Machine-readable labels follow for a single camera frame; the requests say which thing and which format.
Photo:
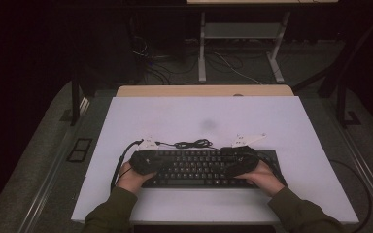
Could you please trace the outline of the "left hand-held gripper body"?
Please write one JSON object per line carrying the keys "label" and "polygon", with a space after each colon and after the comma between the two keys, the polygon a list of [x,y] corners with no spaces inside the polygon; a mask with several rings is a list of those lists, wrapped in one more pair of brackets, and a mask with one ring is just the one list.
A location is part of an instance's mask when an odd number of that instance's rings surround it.
{"label": "left hand-held gripper body", "polygon": [[143,139],[129,159],[132,169],[141,175],[156,172],[159,169],[157,150],[158,145],[155,142]]}

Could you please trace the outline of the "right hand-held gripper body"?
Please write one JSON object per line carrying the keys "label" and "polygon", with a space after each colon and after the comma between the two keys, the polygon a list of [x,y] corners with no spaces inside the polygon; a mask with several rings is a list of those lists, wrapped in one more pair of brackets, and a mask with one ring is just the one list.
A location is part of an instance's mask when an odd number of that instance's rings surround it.
{"label": "right hand-held gripper body", "polygon": [[251,172],[260,161],[258,153],[251,148],[251,144],[263,140],[265,133],[256,135],[238,135],[232,143],[232,154],[236,157],[232,165],[232,176],[237,177]]}

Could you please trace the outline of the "black computer keyboard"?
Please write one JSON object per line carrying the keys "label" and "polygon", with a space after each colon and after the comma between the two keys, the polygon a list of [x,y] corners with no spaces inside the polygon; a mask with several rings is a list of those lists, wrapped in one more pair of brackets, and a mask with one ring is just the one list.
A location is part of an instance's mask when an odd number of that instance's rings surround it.
{"label": "black computer keyboard", "polygon": [[[274,150],[256,150],[275,177],[287,184]],[[143,184],[143,188],[251,188],[242,179],[224,173],[221,150],[158,150],[157,157],[169,158],[170,166]]]}

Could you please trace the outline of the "person's left hand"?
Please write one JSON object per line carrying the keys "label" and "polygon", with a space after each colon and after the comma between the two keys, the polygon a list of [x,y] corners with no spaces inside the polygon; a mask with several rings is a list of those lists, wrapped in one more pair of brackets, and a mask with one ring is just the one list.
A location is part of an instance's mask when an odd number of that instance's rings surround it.
{"label": "person's left hand", "polygon": [[143,183],[154,176],[155,173],[140,175],[132,169],[128,162],[124,162],[119,170],[119,177],[116,187],[120,187],[133,194],[137,194]]}

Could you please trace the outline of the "person's right hand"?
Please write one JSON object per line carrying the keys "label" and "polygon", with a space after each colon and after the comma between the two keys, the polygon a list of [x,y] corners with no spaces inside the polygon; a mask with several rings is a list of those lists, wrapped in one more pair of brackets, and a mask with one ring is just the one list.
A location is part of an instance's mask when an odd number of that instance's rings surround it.
{"label": "person's right hand", "polygon": [[236,176],[236,179],[244,179],[249,184],[255,184],[269,197],[273,197],[285,187],[263,161],[259,161],[251,172]]}

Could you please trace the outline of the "white board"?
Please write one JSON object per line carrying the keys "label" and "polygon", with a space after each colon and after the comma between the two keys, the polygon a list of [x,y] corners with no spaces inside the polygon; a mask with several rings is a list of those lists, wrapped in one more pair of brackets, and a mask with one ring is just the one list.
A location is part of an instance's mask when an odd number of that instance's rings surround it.
{"label": "white board", "polygon": [[[132,142],[163,145],[207,139],[216,148],[237,137],[258,138],[256,150],[274,150],[288,187],[342,223],[357,216],[339,183],[301,101],[287,97],[116,97],[112,100],[72,213],[83,221],[110,195],[119,160]],[[134,224],[276,224],[268,197],[255,188],[144,188]]]}

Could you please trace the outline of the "black metal stand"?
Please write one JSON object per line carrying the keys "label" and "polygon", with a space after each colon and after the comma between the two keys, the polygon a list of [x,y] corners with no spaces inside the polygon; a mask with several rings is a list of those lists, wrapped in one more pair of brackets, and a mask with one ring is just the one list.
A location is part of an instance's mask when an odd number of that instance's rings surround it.
{"label": "black metal stand", "polygon": [[329,98],[334,90],[337,90],[335,116],[343,128],[349,125],[359,125],[360,121],[355,114],[349,112],[350,119],[346,116],[346,97],[348,78],[346,76],[348,68],[351,66],[355,56],[368,40],[373,32],[373,23],[353,42],[347,43],[341,50],[339,56],[328,67],[319,71],[317,74],[291,87],[293,93],[300,91],[306,86],[322,80],[322,84],[317,91],[321,98]]}
{"label": "black metal stand", "polygon": [[72,87],[72,120],[71,125],[75,126],[80,118],[80,84],[77,77],[71,80]]}

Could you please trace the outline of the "black floor socket frame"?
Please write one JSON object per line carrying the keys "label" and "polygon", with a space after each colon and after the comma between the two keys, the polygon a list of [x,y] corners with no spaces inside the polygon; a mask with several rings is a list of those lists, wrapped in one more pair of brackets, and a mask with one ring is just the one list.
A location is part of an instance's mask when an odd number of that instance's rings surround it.
{"label": "black floor socket frame", "polygon": [[68,154],[66,160],[72,163],[84,162],[90,149],[91,143],[92,140],[90,138],[79,138]]}

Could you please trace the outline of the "metal floor rail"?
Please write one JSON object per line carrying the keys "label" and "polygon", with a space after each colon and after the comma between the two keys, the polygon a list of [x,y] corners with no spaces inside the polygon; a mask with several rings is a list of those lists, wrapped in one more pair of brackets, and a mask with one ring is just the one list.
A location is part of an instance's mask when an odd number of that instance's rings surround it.
{"label": "metal floor rail", "polygon": [[357,100],[352,100],[350,110],[360,124],[343,128],[335,117],[333,103],[324,100],[322,104],[344,150],[330,149],[336,173],[341,176],[360,219],[359,231],[373,233],[373,117]]}
{"label": "metal floor rail", "polygon": [[36,195],[32,199],[31,206],[29,207],[28,212],[17,233],[33,233],[33,229],[35,228],[41,212],[45,208],[47,200],[54,187],[58,176],[58,170],[60,169],[63,161],[66,159],[69,147],[82,124],[82,120],[79,119],[79,117],[83,117],[85,115],[89,106],[90,102],[87,98],[84,97],[81,101],[79,101],[78,118],[75,120],[73,126],[69,125],[67,127],[65,134],[62,136],[62,140],[56,150],[51,167],[42,181]]}

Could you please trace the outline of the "metal table frame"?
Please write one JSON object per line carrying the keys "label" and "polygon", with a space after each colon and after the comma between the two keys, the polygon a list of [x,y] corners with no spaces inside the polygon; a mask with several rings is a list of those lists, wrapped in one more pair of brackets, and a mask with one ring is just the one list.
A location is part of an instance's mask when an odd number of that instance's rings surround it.
{"label": "metal table frame", "polygon": [[269,39],[274,42],[274,47],[267,52],[266,58],[270,65],[272,75],[277,83],[284,83],[285,79],[276,60],[281,43],[284,39],[290,14],[295,8],[310,6],[330,6],[338,0],[186,0],[189,7],[226,7],[230,12],[232,8],[245,10],[255,7],[286,7],[280,21],[274,22],[210,22],[207,20],[208,10],[200,11],[200,34],[198,81],[207,81],[205,41],[208,39]]}

